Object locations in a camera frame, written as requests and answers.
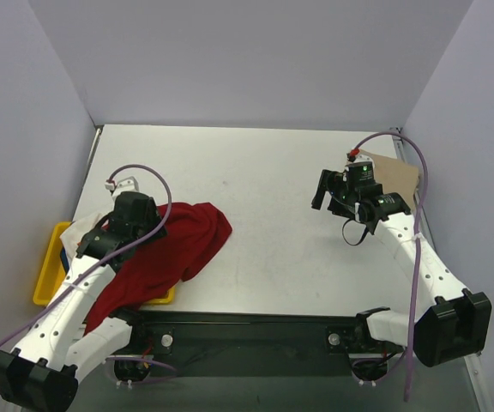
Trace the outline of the dark red t shirt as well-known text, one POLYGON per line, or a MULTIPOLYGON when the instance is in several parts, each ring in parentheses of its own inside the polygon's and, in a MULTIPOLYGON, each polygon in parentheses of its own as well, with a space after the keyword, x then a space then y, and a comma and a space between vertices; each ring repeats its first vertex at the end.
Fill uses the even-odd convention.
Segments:
POLYGON ((137 310, 194 278, 232 234, 225 215, 211 203, 173 203, 165 229, 164 238, 138 247, 105 287, 87 315, 86 333, 118 308, 137 310))

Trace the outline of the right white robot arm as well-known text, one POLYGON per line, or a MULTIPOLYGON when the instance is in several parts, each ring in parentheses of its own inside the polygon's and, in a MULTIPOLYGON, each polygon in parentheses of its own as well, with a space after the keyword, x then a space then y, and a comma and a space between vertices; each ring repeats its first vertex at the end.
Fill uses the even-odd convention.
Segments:
POLYGON ((333 215, 364 225, 400 265, 415 299, 408 313, 379 307, 358 314, 366 341, 411 347, 419 361, 434 367, 476 354, 485 346, 491 301, 458 280, 416 226, 416 216, 400 194, 386 193, 369 161, 354 162, 341 172, 321 172, 311 207, 330 197, 333 215))

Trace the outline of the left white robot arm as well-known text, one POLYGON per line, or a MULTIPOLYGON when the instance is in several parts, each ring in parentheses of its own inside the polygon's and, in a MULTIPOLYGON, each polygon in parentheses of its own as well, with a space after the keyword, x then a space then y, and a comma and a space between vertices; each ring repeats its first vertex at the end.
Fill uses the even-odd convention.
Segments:
POLYGON ((65 411, 79 384, 113 352, 130 342, 132 326, 106 318, 80 340, 75 334, 93 304, 136 247, 166 235, 155 201, 139 192, 114 197, 112 212, 85 233, 50 304, 27 334, 0 350, 0 396, 32 411, 65 411))

